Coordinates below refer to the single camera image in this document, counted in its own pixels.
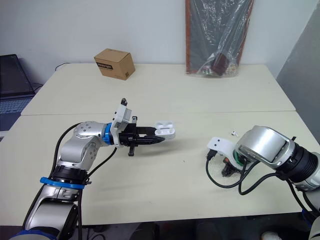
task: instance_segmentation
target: laptop keyboard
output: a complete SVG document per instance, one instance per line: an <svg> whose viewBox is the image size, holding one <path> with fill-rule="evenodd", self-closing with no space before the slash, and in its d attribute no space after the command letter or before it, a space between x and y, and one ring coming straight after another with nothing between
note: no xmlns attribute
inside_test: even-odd
<svg viewBox="0 0 320 240"><path fill-rule="evenodd" d="M0 114L20 113L30 101L31 98L12 101L1 101Z"/></svg>

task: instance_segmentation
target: beige tabletop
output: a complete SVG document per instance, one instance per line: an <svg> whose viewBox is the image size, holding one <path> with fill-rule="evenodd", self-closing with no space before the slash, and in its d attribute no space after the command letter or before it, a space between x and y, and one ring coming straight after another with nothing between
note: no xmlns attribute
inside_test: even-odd
<svg viewBox="0 0 320 240"><path fill-rule="evenodd" d="M241 65L232 78L184 74L177 64L136 64L128 80L102 76L94 63L56 71L22 115L107 114L123 97L137 114L294 111L265 65Z"/></svg>
<svg viewBox="0 0 320 240"><path fill-rule="evenodd" d="M112 114L65 114L21 116L0 142L0 225L21 225L25 214L47 177L54 148L69 126L82 121L108 123ZM139 146L134 157L127 147L91 178L83 192L84 225L144 221L198 219L228 216L279 214L300 211L288 185L270 178L248 195L236 188L222 189L210 182L205 163L207 143L214 137L236 142L254 125L269 126L307 150L320 146L298 114L287 112L139 114L138 126L153 126L158 120L175 122L176 138L155 145ZM93 167L112 151L100 148ZM222 184L238 176L221 177L223 165L211 161L210 170ZM259 164L243 183L247 188L272 170Z"/></svg>

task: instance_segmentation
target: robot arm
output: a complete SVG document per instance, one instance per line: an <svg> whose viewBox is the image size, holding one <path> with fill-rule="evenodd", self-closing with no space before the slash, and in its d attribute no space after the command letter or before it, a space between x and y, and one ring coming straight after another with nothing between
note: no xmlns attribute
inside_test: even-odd
<svg viewBox="0 0 320 240"><path fill-rule="evenodd" d="M309 152L295 143L294 139L295 137L290 139L269 127L254 126L236 144L223 138L213 137L208 144L210 149L208 161L216 153L220 153L227 158L226 166L222 171L223 176L244 171L241 174L244 177L235 185L240 186L239 189L246 174L250 172L251 166L257 162L264 163L275 170L275 176L281 180L290 181L298 191L302 191L306 202L318 217L320 215L320 154ZM310 239L313 240L313 237L319 237L320 217L314 221L312 229Z"/></svg>
<svg viewBox="0 0 320 240"><path fill-rule="evenodd" d="M48 178L41 178L43 186L25 217L23 231L12 240L69 239L79 218L79 198L88 184L88 171L99 148L128 146L129 156L133 156L134 148L138 145L165 140L156 135L154 127L137 127L136 116L132 117L130 123L130 115L131 110L123 98L111 123L86 121L75 127L71 139L61 148L53 172Z"/></svg>

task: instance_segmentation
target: white plastic bracket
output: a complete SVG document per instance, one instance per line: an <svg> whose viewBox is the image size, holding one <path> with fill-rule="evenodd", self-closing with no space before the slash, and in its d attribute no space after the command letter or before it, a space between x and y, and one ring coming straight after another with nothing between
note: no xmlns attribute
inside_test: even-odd
<svg viewBox="0 0 320 240"><path fill-rule="evenodd" d="M154 134L158 137L165 139L174 139L176 136L176 130L172 121L157 121L155 123Z"/></svg>
<svg viewBox="0 0 320 240"><path fill-rule="evenodd" d="M125 130L130 121L131 110L127 106L120 104L112 119L110 132L114 145L117 148L123 147L119 142L119 133Z"/></svg>
<svg viewBox="0 0 320 240"><path fill-rule="evenodd" d="M225 156L226 158L229 159L230 163L237 169L239 170L242 170L243 167L240 166L237 161L235 160L234 158L234 155L233 155L233 152L236 148L236 144L227 140L227 139L224 139L224 138L221 138L221 137L213 137L207 147L211 150L215 150L218 152L218 154L221 154L223 156Z"/></svg>

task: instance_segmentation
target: floor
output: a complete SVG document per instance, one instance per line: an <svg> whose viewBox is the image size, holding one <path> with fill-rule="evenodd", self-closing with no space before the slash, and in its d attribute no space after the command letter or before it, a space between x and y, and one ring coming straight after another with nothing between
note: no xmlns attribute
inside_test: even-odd
<svg viewBox="0 0 320 240"><path fill-rule="evenodd" d="M159 228L159 240L195 240L196 237L204 239L203 231L214 229L217 232L217 240L260 240L263 232L277 229L281 229L282 232L287 230L287 232L294 233L294 237L291 235L287 238L283 237L282 240L307 240L307 232L309 231L301 213L158 221L155 223ZM138 222L84 226L83 239L103 240L102 236L97 236L103 234L106 240L129 240L139 224ZM0 226L1 239L9 239L19 231L19 226ZM71 238L72 240L78 239L77 231Z"/></svg>

